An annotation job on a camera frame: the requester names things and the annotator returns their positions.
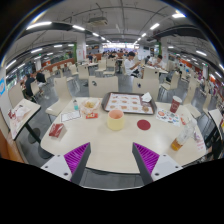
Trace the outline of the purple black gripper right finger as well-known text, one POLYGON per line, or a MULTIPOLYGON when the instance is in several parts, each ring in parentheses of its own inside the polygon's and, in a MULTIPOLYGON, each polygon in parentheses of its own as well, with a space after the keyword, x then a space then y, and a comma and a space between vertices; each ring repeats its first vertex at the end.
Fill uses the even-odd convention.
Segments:
POLYGON ((135 157, 140 171, 140 176, 145 185, 182 169, 182 166, 169 155, 159 155, 137 143, 133 144, 132 153, 135 157))

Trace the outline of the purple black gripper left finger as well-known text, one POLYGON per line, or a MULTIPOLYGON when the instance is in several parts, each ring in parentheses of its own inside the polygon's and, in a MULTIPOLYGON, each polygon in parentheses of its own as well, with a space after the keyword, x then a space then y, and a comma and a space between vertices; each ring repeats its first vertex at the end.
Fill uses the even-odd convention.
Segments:
POLYGON ((79 185, 90 153, 91 145, 85 143, 64 155, 53 156, 42 169, 79 185))

